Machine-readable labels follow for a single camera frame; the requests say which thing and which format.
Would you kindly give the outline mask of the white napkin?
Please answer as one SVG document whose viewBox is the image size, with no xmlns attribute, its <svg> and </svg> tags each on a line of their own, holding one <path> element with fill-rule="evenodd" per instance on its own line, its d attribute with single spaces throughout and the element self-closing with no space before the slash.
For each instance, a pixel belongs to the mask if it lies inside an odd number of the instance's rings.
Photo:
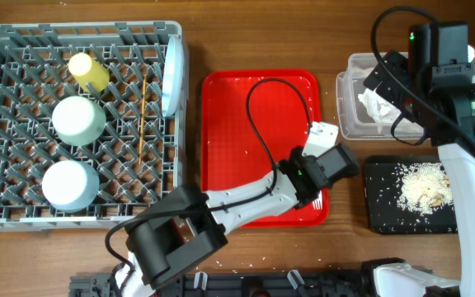
<svg viewBox="0 0 475 297">
<path fill-rule="evenodd" d="M 368 116 L 377 124 L 379 133 L 383 125 L 392 124 L 400 116 L 400 110 L 368 88 L 357 98 L 365 107 Z"/>
</svg>

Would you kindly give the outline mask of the rice and food scraps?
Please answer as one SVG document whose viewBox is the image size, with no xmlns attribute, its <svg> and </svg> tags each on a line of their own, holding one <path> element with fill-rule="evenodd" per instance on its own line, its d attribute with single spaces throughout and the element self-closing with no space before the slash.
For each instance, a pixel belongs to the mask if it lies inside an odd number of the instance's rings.
<svg viewBox="0 0 475 297">
<path fill-rule="evenodd" d="M 421 216 L 454 204 L 449 177 L 442 163 L 399 163 L 397 206 Z"/>
</svg>

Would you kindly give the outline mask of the light blue plate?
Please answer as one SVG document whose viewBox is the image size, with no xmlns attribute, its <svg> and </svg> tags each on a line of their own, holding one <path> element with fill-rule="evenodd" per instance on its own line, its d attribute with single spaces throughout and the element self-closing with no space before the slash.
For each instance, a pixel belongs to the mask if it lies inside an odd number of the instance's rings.
<svg viewBox="0 0 475 297">
<path fill-rule="evenodd" d="M 179 105 L 184 67 L 183 45 L 177 36 L 172 36 L 167 47 L 162 79 L 162 114 L 165 117 L 173 116 Z"/>
</svg>

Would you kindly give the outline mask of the wooden chopstick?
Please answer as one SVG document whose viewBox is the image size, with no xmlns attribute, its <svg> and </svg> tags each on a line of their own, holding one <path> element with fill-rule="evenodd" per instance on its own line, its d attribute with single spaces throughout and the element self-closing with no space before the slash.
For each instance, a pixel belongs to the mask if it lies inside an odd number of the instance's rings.
<svg viewBox="0 0 475 297">
<path fill-rule="evenodd" d="M 144 138 L 144 124 L 145 124 L 145 106 L 146 106 L 146 83 L 147 83 L 147 74 L 143 75 L 142 83 L 142 99 L 140 105 L 140 121 L 139 121 L 139 164 L 142 164 L 143 161 L 143 138 Z"/>
</svg>

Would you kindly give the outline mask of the green bowl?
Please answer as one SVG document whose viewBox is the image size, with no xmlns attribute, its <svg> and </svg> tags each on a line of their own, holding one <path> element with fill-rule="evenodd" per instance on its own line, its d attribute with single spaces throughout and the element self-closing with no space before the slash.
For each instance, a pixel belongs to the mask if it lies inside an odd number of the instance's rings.
<svg viewBox="0 0 475 297">
<path fill-rule="evenodd" d="M 64 143 L 83 146 L 94 142 L 102 134 L 106 114 L 94 101 L 72 96 L 63 99 L 54 108 L 52 121 Z"/>
</svg>

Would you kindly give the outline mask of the yellow plastic cup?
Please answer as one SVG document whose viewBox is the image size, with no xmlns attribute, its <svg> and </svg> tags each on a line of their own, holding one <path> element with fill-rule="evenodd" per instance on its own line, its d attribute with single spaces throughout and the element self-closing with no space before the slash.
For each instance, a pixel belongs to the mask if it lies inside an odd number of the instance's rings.
<svg viewBox="0 0 475 297">
<path fill-rule="evenodd" d="M 88 83 L 101 92 L 110 80 L 107 69 L 85 53 L 75 54 L 68 62 L 68 70 L 84 92 L 89 92 Z"/>
</svg>

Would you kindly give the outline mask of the light blue small bowl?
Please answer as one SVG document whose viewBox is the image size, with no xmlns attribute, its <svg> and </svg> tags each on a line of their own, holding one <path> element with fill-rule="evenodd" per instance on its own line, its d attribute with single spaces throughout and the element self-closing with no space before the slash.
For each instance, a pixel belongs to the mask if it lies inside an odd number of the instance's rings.
<svg viewBox="0 0 475 297">
<path fill-rule="evenodd" d="M 63 160 L 46 171 L 41 189 L 56 210 L 72 213 L 83 210 L 95 200 L 99 185 L 99 176 L 88 163 Z"/>
</svg>

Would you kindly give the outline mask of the white plastic fork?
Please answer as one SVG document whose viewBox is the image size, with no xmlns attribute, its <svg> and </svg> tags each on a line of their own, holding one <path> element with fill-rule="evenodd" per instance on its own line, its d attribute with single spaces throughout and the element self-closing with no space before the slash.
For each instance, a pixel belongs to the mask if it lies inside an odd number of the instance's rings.
<svg viewBox="0 0 475 297">
<path fill-rule="evenodd" d="M 319 195 L 318 198 L 313 201 L 312 205 L 315 210 L 321 210 L 323 207 L 322 195 Z"/>
</svg>

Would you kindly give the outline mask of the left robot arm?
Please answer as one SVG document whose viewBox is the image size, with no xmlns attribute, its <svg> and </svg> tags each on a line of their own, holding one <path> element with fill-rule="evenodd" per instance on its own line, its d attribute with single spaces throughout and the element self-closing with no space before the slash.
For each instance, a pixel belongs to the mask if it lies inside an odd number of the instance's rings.
<svg viewBox="0 0 475 297">
<path fill-rule="evenodd" d="M 224 247 L 227 236 L 252 221 L 301 209 L 335 182 L 360 173 L 346 144 L 319 156 L 296 146 L 262 179 L 226 191 L 183 185 L 165 200 L 112 228 L 108 252 L 118 296 L 150 295 Z"/>
</svg>

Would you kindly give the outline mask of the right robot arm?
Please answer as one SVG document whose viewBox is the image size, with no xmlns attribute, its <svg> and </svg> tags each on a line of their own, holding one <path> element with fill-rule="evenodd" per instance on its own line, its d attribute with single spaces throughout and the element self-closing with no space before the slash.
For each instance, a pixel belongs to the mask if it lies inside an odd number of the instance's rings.
<svg viewBox="0 0 475 297">
<path fill-rule="evenodd" d="M 381 55 L 370 36 L 377 65 L 367 88 L 422 127 L 438 149 L 449 177 L 459 232 L 462 272 L 459 293 L 475 296 L 475 82 L 464 21 L 411 26 L 408 55 Z"/>
</svg>

